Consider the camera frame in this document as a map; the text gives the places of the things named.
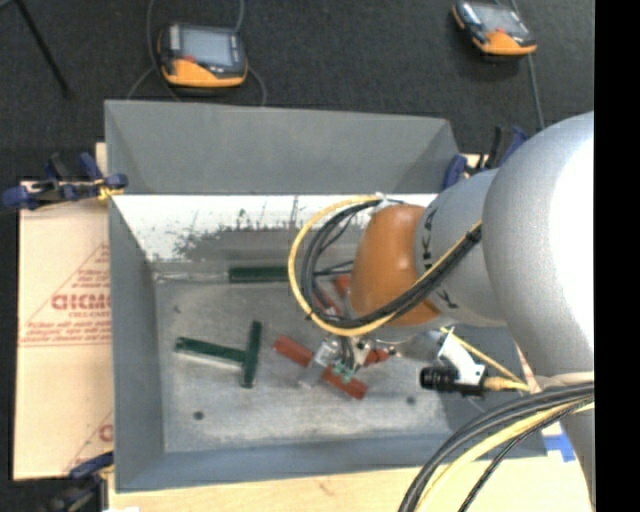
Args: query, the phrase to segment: wire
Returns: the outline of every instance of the wire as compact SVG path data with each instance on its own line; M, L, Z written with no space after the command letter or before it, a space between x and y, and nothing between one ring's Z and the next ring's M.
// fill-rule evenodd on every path
M510 0L511 8L518 15L520 19L522 19L522 15L520 14L520 9L518 9L518 4L516 0ZM533 105L536 110L536 117L538 118L538 130L544 130L544 116L542 114L542 107L540 106L540 96L538 94L538 80L536 78L536 70L533 64L533 57L531 54L527 55L527 67L529 68L529 83L531 85L531 93L533 95Z
M335 234L333 236L333 238L331 238L329 241L324 242L322 244L322 246L320 246L320 250L318 251L318 256L320 256L324 251L327 250L327 248L329 246L331 246L334 242L336 242L342 235L344 235L345 231L349 228L349 225L351 224L351 221L354 219L354 217L356 216L358 212L353 212L351 215L349 215L349 217L347 217L347 221L344 223L344 225L340 228L340 231L338 231L337 234Z
M478 405L472 397L468 396L467 402L469 402L475 409L480 411L482 414L485 414L487 412L487 410L484 407Z
M553 377L535 376L536 382L542 390L548 388L557 388L561 386L571 386L573 384L582 384L584 382L592 382L595 379L594 372L574 372L554 375Z
M503 428L484 441L474 445L453 461L445 471L433 480L433 482L430 482L427 485L416 508L423 511L427 510L429 501L433 499L433 496L437 494L437 491L441 489L465 464L476 460L478 457L481 457L496 446L499 446L517 436L521 436L529 430L532 431L531 433L536 432L544 426L554 423L559 418L566 416L567 414L575 411L576 408L581 408L584 405L584 400L575 400L571 402L570 405L557 406L547 411L535 413L530 417L524 418Z
M340 342L342 345L342 363L347 367L347 370L353 370L356 362L353 346L349 338L345 336L340 338Z
M506 379L504 377L485 377L482 387L487 391L523 391L530 393L529 386L522 382Z
M171 87L169 87L167 82L164 80L164 77L162 76L162 72L160 71L160 68L158 67L158 63L156 61L156 57L155 57L155 55L153 53L153 41L152 41L152 36L151 36L151 18L152 18L153 7L154 7L155 3L156 3L156 0L149 0L149 4L147 5L147 50L149 52L149 59L151 59L151 63L153 65L153 68L156 70L156 73L158 74L158 77L160 77L160 81L164 85L165 89L167 91L169 91L169 94L171 95L171 97L174 100L180 101L180 98L178 98L178 96L176 96L176 93L171 90Z
M491 359L484 352L481 352L480 350L475 348L473 345L467 343L462 338L460 338L460 337L456 336L455 334L453 334L453 332L451 332L450 329L446 329L445 327L441 327L440 328L440 332L445 333L445 334L449 334L450 336L453 336L455 341L457 341L460 345L462 345L462 347L464 347L467 350L467 352L470 352L471 354L476 356L478 359L481 359L485 363L493 366L496 370L498 370L500 373L502 373L505 377L508 377L509 379L511 379L511 380L513 380L513 381L525 386L526 390L523 390L523 391L528 391L529 390L529 386L527 386L526 382L524 382L522 379L517 377L515 374L513 374L512 372L507 370L504 366L502 366L497 361L494 361L493 359Z
M451 436L422 467L407 490L398 509L399 512L410 512L416 509L420 496L429 483L429 479L440 464L469 441L491 429L504 427L537 412L548 411L552 407L568 405L576 400L584 399L592 395L593 392L594 385L590 383L571 386L558 391L545 391L535 395L527 395L490 410L486 414L468 422Z
M260 75L251 66L249 66L249 73L253 75L253 77L260 85L260 91L262 91L262 100L260 101L260 106L264 107L267 104L267 87L264 85L264 81L262 80Z
M327 221L314 235L307 251L305 252L302 262L303 285L301 289L302 302L299 301L300 305L303 310L307 312L309 318L316 322L316 324L320 325L325 330L329 330L329 332L333 332L334 334L342 336L367 334L390 320L405 314L423 300L424 297L426 297L440 283L440 281L451 271L453 266L464 255L466 255L466 253L469 252L469 250L481 238L480 228L482 226L482 222L478 221L474 226L472 226L469 232L460 238L444 255L442 255L438 261L431 265L431 267L418 278L409 290L396 297L388 304L357 318L344 318L337 321L330 319L324 314L324 312L315 310L310 305L312 304L312 300L309 295L309 290L312 290L314 278L313 272L320 250L325 245L325 240L329 237L332 230L335 229L344 218L352 213L357 213L364 208L378 205L380 202L380 199L362 202L359 205L356 204L356 206L351 206L346 210L340 211ZM334 205L333 207L328 207L327 212L331 213L334 210L339 209L339 207ZM310 220L307 225L303 226L303 229L298 234L298 238L295 240L295 247L292 246L290 255L293 254L294 251L297 251L302 238L304 238L306 233L311 229L311 226L320 218L322 218L322 216Z
M245 5L244 5L244 0L239 0L239 13L238 13L238 21L236 21L236 26L233 28L234 32L240 32L240 27L242 26L242 22L244 21L244 11L245 11Z
M138 80L136 81L135 84L133 84L133 86L131 87L131 89L129 89L129 92L127 93L127 97L126 99L130 100L133 95L135 94L136 90L138 89L138 87L140 87L143 82L149 77L149 75L151 73L153 73L153 71L155 70L155 66L151 66L149 69L147 69L142 76L140 76L140 78L138 78Z
M325 267L323 269L316 270L314 273L315 273L315 275L321 275L321 276L330 275L330 274L332 274L332 273L334 273L336 271L339 272L339 273L342 273L343 271L340 270L340 269L342 269L342 267L346 267L347 265L353 265L353 260L343 261L342 263L336 263L335 265L331 265L329 267Z
M549 425L555 423L556 421L561 420L563 417L569 414L573 414L578 409L581 409L583 407L583 404L584 402L580 402L573 406L567 407L566 409L560 411L555 416L548 418L544 421L541 421L540 423L529 428L519 436L513 438L507 445L504 446L504 448L500 451L500 453L498 453L498 455L496 455L493 458L489 466L487 466L487 468L484 470L484 473L482 474L482 476L475 483L471 491L469 491L469 494L467 495L464 502L458 509L458 512L466 512L469 509L469 506L478 495L478 492L480 492L482 487L484 487L484 485L487 483L491 475L494 473L494 471L497 469L500 463L504 460L504 458L509 454L509 452L511 452L511 450L513 450L517 445L519 445L525 439L531 437L531 435L533 435L534 433L539 432L541 429L546 428Z
M318 213L316 213L311 219L300 229L297 236L293 240L291 244L291 250L289 251L289 258L287 261L287 271L289 276L289 285L291 287L291 291L293 292L293 296L302 308L302 310L311 318L319 327L323 328L326 331L329 331L333 334L337 334L338 336L356 336L359 334L366 334L376 329L377 327L383 325L387 320L391 318L392 315L389 315L389 318L381 318L377 322L366 325L360 329L342 329L334 327L329 323L322 320L311 308L311 306L305 300L302 291L300 290L300 286L298 285L298 281L296 279L296 256L298 254L298 249L302 240L307 235L307 233L311 230L311 228L318 222L320 219L325 217L331 212L334 212L340 208L344 208L346 206L351 206L354 204L359 204L363 202L369 201L379 201L380 198L378 196L355 196L350 199L345 199L343 201L339 201L338 203L332 204L323 208Z

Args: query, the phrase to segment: red plastic piece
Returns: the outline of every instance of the red plastic piece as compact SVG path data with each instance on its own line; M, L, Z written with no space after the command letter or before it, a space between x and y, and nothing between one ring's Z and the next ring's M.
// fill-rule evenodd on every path
M313 357L313 352L311 352L311 350L282 334L276 338L276 341L273 343L273 349L283 356L288 357L294 363L298 363L300 366L306 367ZM344 391L356 400L362 400L367 394L368 388L364 382L358 379L351 379L347 384L345 384L342 382L342 377L340 375L333 373L333 367L329 367L324 371L322 374L322 380Z
M335 314L335 315L342 315L342 311L340 310L340 308L338 307L338 305L333 301L333 299L331 297L329 297L329 295L322 289L318 290L319 293L322 294L322 298L325 300L325 302L327 304L329 304L329 309L333 310L327 310L325 311L325 313L330 313L330 314Z
M382 350L382 349L372 350L371 352L369 352L369 355L367 355L367 359L364 362L364 366L370 366L376 363L384 363L390 357L391 355L389 354L388 350Z

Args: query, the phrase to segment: black device screen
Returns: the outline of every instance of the black device screen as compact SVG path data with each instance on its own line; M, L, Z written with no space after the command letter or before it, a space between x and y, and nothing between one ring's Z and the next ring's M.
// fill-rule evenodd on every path
M182 30L182 53L203 64L231 66L229 34L188 28Z
M503 29L510 34L527 34L526 29L509 10L495 8L491 5L473 4L473 11L480 18L487 32Z

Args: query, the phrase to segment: orange device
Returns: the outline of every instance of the orange device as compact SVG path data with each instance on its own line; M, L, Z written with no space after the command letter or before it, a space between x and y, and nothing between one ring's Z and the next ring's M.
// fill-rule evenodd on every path
M456 0L452 12L456 23L486 56L524 57L537 48L529 29L509 7Z
M249 69L236 31L185 23L173 23L160 32L158 59L171 87L202 92L238 86Z
M365 315L406 292L418 279L415 232L424 208L410 204L388 206L376 212L365 230L351 273L349 300ZM427 298L388 323L412 326L433 320L440 311Z

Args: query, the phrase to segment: clamp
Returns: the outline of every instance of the clamp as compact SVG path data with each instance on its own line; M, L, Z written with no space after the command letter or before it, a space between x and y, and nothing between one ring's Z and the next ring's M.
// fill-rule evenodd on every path
M91 504L95 510L105 510L109 501L106 473L113 464L114 455L110 451L76 466L68 474L73 486L47 499L38 510L80 512Z
M527 140L527 134L517 126L511 127L510 135L505 134L503 126L496 126L493 143L488 156L480 154L478 163L471 167L467 157L460 153L453 156L444 172L442 190L452 187L464 177L471 177L479 172L502 167L506 160Z
M63 176L69 173L60 155L55 153L45 165L44 180L5 190L2 202L9 208L36 210L42 206L92 197L106 201L111 195L122 193L129 184L124 174L104 176L89 153L82 153L79 160L89 181L63 182Z

